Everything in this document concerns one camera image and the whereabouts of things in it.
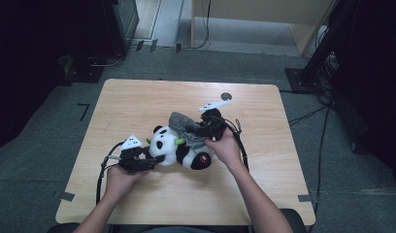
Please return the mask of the black cabinet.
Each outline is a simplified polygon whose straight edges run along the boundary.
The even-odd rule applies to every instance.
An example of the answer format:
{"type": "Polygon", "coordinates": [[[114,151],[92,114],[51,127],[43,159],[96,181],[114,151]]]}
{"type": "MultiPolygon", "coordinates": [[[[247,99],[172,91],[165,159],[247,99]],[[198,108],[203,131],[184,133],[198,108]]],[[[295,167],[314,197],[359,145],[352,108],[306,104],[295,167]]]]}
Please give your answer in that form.
{"type": "Polygon", "coordinates": [[[125,55],[139,23],[135,0],[101,0],[114,55],[125,55]]]}

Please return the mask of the panda plush toy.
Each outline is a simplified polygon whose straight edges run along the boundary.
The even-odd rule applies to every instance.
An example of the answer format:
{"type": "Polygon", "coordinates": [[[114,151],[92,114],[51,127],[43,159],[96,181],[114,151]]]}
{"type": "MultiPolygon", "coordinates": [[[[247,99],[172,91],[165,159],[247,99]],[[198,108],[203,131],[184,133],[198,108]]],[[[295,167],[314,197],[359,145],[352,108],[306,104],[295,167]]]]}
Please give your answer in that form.
{"type": "Polygon", "coordinates": [[[179,163],[191,170],[203,170],[211,166],[215,157],[214,151],[205,144],[189,146],[186,139],[169,126],[156,126],[148,143],[148,154],[162,158],[162,166],[179,163]]]}

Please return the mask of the black metal stand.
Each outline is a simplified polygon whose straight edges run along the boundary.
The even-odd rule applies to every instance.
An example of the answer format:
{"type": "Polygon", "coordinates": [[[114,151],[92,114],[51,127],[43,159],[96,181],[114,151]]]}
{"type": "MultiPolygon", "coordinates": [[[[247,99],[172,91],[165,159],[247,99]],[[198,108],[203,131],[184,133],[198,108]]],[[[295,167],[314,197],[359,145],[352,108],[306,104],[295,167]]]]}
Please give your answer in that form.
{"type": "Polygon", "coordinates": [[[291,90],[296,93],[318,93],[323,90],[319,86],[319,69],[326,63],[335,45],[336,39],[341,35],[341,30],[360,0],[338,0],[329,15],[329,28],[323,36],[310,61],[303,69],[286,68],[285,74],[291,90]]]}

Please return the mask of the person's leg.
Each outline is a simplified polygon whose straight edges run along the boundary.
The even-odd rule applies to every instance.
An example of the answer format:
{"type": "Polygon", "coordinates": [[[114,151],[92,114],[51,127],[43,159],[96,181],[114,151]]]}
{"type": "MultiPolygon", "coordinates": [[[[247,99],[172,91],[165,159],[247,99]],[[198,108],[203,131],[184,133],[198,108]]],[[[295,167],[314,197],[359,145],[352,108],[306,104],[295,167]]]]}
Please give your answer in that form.
{"type": "Polygon", "coordinates": [[[52,226],[47,233],[73,233],[79,224],[76,222],[62,223],[52,226]]]}
{"type": "Polygon", "coordinates": [[[283,216],[288,221],[293,233],[308,233],[301,216],[293,209],[281,209],[283,216]]]}

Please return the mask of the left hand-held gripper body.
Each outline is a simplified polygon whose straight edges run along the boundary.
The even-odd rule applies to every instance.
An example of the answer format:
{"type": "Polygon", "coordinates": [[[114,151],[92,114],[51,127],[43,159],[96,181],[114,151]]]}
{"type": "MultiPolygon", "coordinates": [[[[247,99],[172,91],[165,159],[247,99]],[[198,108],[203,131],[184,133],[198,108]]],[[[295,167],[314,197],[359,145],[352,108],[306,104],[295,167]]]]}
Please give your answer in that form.
{"type": "Polygon", "coordinates": [[[118,165],[127,172],[141,172],[148,169],[148,164],[140,158],[143,153],[142,142],[135,136],[129,136],[120,148],[118,165]]]}

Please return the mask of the person's left leg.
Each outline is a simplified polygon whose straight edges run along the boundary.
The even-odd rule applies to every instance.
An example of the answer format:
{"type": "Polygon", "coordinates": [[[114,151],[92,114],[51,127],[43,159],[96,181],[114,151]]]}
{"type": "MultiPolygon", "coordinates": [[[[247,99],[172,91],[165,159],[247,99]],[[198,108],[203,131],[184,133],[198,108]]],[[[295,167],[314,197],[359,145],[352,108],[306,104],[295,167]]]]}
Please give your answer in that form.
{"type": "Polygon", "coordinates": [[[73,233],[79,224],[76,222],[62,223],[52,226],[47,233],[73,233]]]}

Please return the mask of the light wooden cabinet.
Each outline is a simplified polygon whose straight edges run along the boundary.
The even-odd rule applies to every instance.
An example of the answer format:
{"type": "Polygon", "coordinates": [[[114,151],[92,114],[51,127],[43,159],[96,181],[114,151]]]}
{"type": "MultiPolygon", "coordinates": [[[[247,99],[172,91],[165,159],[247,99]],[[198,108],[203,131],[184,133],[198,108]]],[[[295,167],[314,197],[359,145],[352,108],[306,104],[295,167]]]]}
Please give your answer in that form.
{"type": "Polygon", "coordinates": [[[192,0],[191,39],[195,18],[210,17],[286,23],[301,55],[325,24],[339,0],[192,0]]]}

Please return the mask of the dark curtain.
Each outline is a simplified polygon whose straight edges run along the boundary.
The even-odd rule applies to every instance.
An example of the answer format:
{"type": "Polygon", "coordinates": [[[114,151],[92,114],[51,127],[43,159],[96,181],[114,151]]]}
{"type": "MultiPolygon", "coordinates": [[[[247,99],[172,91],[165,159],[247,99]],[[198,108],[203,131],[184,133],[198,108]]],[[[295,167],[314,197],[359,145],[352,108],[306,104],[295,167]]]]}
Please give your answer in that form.
{"type": "Polygon", "coordinates": [[[79,39],[96,0],[0,0],[0,148],[64,79],[59,59],[80,68],[88,52],[79,39]]]}
{"type": "Polygon", "coordinates": [[[341,0],[346,19],[333,29],[339,67],[331,84],[346,109],[356,144],[387,165],[396,181],[396,0],[341,0]]]}

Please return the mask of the grey sock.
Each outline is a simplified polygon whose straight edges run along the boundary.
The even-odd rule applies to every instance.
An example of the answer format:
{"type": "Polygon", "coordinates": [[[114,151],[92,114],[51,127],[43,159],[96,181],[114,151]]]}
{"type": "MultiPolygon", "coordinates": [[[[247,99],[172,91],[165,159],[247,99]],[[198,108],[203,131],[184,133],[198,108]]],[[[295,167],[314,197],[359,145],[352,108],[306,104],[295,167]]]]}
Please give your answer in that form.
{"type": "Polygon", "coordinates": [[[206,145],[200,136],[192,132],[192,129],[198,127],[199,124],[189,116],[179,112],[172,112],[169,117],[168,126],[185,139],[188,147],[198,150],[206,145]]]}

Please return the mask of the person's left hand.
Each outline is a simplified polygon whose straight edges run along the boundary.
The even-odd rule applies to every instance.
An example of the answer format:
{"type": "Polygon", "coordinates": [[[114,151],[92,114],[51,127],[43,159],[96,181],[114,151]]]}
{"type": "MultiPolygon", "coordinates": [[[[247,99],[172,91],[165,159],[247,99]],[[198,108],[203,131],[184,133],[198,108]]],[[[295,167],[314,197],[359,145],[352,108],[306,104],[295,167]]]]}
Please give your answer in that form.
{"type": "Polygon", "coordinates": [[[107,172],[107,184],[103,198],[110,201],[119,201],[126,195],[134,183],[149,172],[128,173],[119,166],[112,166],[107,172]]]}

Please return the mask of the person's right hand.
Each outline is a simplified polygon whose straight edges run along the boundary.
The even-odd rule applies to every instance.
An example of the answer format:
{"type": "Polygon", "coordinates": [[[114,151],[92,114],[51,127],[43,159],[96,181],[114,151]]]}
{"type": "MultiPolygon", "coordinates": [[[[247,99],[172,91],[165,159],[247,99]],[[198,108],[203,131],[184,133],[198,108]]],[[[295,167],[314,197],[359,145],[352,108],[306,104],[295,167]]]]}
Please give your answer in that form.
{"type": "Polygon", "coordinates": [[[231,173],[246,169],[241,159],[241,151],[238,143],[230,129],[226,129],[218,141],[206,138],[205,144],[214,150],[216,156],[226,165],[231,173]]]}

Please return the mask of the black floor base plate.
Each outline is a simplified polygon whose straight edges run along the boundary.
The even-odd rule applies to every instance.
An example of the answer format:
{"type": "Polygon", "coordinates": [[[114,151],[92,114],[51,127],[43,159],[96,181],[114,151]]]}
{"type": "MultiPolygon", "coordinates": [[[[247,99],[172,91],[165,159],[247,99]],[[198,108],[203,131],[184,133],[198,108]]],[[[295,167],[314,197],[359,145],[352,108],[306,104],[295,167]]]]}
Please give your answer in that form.
{"type": "Polygon", "coordinates": [[[103,67],[80,66],[74,62],[70,65],[64,81],[69,83],[98,83],[103,71],[103,67]]]}

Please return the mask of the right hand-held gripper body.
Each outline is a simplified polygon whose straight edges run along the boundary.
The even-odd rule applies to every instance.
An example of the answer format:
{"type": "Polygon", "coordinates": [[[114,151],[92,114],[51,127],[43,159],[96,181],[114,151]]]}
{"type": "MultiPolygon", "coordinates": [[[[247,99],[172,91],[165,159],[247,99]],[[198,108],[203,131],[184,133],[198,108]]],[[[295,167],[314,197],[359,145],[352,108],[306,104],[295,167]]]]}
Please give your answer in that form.
{"type": "Polygon", "coordinates": [[[206,121],[209,124],[207,129],[210,130],[211,136],[210,138],[215,138],[216,140],[220,140],[225,128],[227,127],[225,119],[222,117],[218,107],[229,104],[231,100],[227,101],[215,101],[208,102],[204,106],[199,108],[201,114],[202,121],[206,121]]]}

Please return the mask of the person's dark clothing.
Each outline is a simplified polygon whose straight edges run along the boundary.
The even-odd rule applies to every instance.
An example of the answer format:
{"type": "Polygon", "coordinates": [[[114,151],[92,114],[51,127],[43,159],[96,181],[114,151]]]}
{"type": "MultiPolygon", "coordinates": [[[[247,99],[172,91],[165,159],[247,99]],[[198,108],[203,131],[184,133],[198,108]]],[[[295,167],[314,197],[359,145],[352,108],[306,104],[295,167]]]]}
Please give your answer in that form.
{"type": "Polygon", "coordinates": [[[249,233],[248,226],[116,225],[112,233],[249,233]]]}

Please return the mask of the person's right leg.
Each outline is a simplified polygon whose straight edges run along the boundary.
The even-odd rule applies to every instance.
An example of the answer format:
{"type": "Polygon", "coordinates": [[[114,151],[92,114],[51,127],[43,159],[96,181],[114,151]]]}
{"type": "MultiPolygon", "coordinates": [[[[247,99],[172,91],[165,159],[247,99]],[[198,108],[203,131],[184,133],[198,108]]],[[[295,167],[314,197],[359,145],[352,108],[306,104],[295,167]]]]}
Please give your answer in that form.
{"type": "Polygon", "coordinates": [[[308,233],[301,216],[293,209],[281,209],[283,216],[288,221],[293,233],[308,233]]]}

